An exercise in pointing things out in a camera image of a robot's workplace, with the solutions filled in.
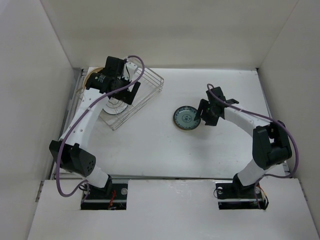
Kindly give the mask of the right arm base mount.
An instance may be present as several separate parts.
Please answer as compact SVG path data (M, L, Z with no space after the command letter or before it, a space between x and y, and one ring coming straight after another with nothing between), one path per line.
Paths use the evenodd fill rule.
M232 182L218 182L213 193L219 210L266 210L269 206L269 199L259 185L238 189Z

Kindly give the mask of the blue patterned small plate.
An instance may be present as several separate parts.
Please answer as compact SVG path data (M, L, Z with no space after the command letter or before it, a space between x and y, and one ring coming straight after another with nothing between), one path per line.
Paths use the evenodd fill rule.
M178 127L181 130L184 130L184 131L194 130L201 123L200 118L195 120L196 115L197 115L196 108L189 105L181 106L178 109L176 109L173 114L173 123L175 124L176 127Z

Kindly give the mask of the cream plate back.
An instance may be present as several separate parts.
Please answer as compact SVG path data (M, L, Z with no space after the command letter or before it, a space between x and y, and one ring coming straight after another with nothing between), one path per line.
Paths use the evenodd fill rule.
M86 83L89 79L89 77L91 76L91 74L93 73L98 73L99 71L101 71L103 69L103 67L89 67L88 68L88 71L87 71L87 74L83 80L83 84L82 84L82 89L85 90L86 88Z

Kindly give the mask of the white plate dark lettered rim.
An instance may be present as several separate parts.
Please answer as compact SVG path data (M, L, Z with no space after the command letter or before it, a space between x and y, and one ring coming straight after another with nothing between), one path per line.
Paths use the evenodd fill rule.
M128 104L124 103L123 101L110 98L103 107L103 111L109 115L119 115L124 112L127 107Z

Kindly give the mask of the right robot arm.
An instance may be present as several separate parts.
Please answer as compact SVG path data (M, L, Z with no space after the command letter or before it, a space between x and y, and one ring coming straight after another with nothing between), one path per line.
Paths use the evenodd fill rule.
M207 84L207 99L201 99L195 120L214 127L219 119L235 124L252 138L252 159L236 173L232 193L238 198L257 196L259 181L268 171L297 155L297 145L285 125L278 120L243 109L233 98L226 99L220 87Z

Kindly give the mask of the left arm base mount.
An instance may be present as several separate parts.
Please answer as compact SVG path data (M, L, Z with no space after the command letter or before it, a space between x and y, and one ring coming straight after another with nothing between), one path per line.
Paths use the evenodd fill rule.
M105 187L99 188L91 185L82 184L79 189L83 191L80 209L86 211L97 210L126 210L128 197L128 180L116 179L108 175Z

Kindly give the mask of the aluminium frame rail left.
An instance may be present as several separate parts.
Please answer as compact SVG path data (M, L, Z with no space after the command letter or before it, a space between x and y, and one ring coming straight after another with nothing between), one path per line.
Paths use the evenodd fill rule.
M84 81L84 77L87 75L88 67L85 68L79 68L74 67L73 70L73 79L71 81L71 87L70 91L67 97L66 107L64 111L64 116L60 128L60 132L58 134L58 137L60 137L65 130L68 128L70 122L73 119L73 116L75 115L76 106L77 105L77 90L80 88L80 85ZM62 177L63 180L73 180L73 179L81 179L80 177L77 177L74 173L71 173L70 171L63 170L60 173L60 177ZM55 180L56 179L56 163L54 160L52 160L52 164L50 167L50 171L48 173L46 180Z

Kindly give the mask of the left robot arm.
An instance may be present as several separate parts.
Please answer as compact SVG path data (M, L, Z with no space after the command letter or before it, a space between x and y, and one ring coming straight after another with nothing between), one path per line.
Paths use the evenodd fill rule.
M82 183L93 186L100 198L111 195L111 177L98 166L96 157L87 151L89 138L108 100L114 98L127 105L133 103L144 71L144 62L138 56L129 55L124 59L108 56L105 66L86 80L82 100L70 125L59 140L53 140L49 145L56 163L56 186L61 196L72 196L72 193L62 191L61 169L79 175Z

